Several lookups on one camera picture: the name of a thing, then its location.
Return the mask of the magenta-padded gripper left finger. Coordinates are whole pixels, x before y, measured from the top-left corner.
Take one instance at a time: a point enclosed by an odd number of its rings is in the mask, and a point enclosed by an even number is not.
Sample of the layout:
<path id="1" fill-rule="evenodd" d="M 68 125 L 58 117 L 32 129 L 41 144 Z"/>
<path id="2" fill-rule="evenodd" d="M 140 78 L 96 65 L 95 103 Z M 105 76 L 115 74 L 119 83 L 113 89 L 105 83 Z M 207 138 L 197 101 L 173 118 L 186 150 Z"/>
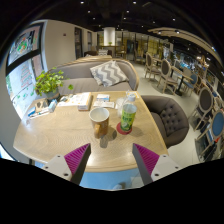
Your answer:
<path id="1" fill-rule="evenodd" d="M 90 154 L 91 144 L 87 143 L 66 155 L 57 154 L 42 169 L 79 185 Z"/>

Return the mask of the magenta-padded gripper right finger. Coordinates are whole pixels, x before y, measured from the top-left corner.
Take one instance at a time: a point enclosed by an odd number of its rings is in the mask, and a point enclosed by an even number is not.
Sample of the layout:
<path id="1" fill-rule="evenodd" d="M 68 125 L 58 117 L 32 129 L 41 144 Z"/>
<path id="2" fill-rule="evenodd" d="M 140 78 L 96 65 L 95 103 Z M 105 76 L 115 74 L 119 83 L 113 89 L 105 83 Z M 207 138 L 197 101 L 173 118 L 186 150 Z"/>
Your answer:
<path id="1" fill-rule="evenodd" d="M 158 155 L 138 144 L 133 144 L 132 153 L 144 185 L 159 180 L 181 169 L 181 167 L 168 155 Z"/>

